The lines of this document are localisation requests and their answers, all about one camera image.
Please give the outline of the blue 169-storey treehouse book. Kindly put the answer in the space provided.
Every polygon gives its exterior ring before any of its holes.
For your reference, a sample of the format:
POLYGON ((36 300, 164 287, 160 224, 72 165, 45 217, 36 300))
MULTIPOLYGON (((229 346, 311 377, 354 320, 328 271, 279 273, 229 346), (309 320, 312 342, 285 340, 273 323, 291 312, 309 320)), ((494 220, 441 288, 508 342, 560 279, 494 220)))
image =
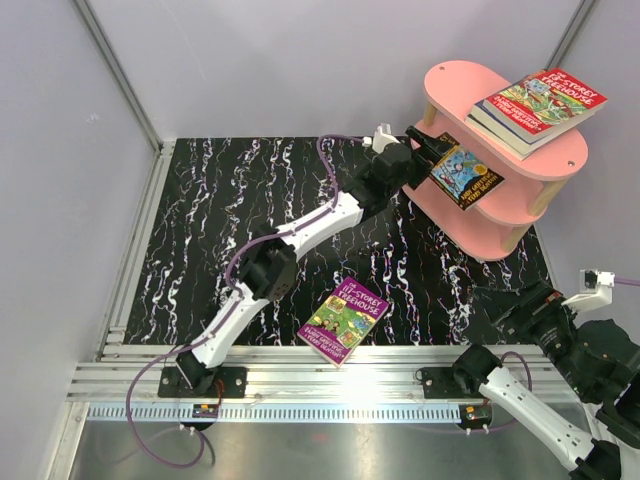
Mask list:
POLYGON ((441 159, 431 171, 431 180, 462 210, 466 211, 504 182, 504 177, 482 163, 448 132, 438 140, 445 144, 441 159))

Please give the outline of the dark blue hardcover book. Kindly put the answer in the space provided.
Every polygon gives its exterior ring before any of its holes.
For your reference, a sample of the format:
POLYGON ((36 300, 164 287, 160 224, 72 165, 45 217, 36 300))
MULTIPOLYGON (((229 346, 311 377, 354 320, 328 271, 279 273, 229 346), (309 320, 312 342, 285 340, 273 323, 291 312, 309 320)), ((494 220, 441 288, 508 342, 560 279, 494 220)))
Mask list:
POLYGON ((519 160, 524 160, 548 142, 546 138, 531 143, 526 142, 500 122, 491 120, 483 115, 479 118, 474 115, 468 115, 465 118, 465 123, 477 129, 519 160))

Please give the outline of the blue orange sunset paperback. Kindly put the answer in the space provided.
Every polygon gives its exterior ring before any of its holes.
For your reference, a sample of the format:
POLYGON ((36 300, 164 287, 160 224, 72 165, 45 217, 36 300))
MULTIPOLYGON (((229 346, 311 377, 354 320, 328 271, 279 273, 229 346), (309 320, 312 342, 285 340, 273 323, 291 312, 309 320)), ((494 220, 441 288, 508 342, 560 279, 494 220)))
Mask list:
POLYGON ((487 109, 482 101, 476 102, 467 115, 465 122, 481 129, 496 142, 508 146, 520 155, 527 156, 553 139, 552 135, 534 139, 531 135, 518 132, 503 119, 487 109))

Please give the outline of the red 13-storey treehouse book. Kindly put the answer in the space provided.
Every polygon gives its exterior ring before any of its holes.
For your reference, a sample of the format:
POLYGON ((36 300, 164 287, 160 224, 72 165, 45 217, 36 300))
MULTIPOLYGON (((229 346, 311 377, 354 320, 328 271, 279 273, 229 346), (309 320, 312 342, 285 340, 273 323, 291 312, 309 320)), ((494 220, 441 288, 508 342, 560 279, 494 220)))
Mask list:
POLYGON ((532 143, 577 126, 607 101, 594 88, 554 68, 490 95, 481 106, 519 138, 532 143))

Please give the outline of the purple treehouse book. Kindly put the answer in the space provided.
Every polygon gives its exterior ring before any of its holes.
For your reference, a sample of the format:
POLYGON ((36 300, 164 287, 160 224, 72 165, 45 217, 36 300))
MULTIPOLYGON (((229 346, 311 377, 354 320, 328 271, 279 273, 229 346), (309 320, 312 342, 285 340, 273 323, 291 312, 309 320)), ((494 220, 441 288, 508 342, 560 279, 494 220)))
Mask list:
POLYGON ((301 326, 297 336, 340 368, 388 308, 387 301, 346 277, 301 326))

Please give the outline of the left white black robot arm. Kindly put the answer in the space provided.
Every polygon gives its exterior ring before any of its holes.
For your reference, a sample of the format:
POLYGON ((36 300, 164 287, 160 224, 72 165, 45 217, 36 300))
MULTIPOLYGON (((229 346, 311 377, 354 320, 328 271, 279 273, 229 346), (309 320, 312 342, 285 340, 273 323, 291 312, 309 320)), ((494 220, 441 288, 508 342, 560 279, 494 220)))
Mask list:
POLYGON ((362 138, 373 156, 331 200, 309 214, 277 227, 259 229, 230 261, 225 280, 228 299, 204 331, 176 356, 177 384, 194 397, 209 394, 230 347, 248 323, 293 286, 298 262, 333 235, 351 229, 384 210, 404 186, 415 188, 451 149, 449 142, 416 127, 404 141, 382 124, 362 138))

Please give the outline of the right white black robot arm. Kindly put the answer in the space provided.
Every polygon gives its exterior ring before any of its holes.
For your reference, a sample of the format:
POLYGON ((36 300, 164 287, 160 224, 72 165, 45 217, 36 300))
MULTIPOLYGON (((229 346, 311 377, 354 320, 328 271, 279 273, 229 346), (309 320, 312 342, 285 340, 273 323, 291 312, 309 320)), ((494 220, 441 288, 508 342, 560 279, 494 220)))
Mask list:
POLYGON ((584 404, 598 410, 612 440, 574 427, 519 383, 488 348, 473 344, 453 364, 453 385, 500 405, 540 440, 573 479, 634 479, 639 454, 639 347, 613 320, 576 326, 578 313, 612 302, 612 280, 589 280, 570 298, 544 281, 517 290, 479 287, 491 323, 538 346, 584 404))

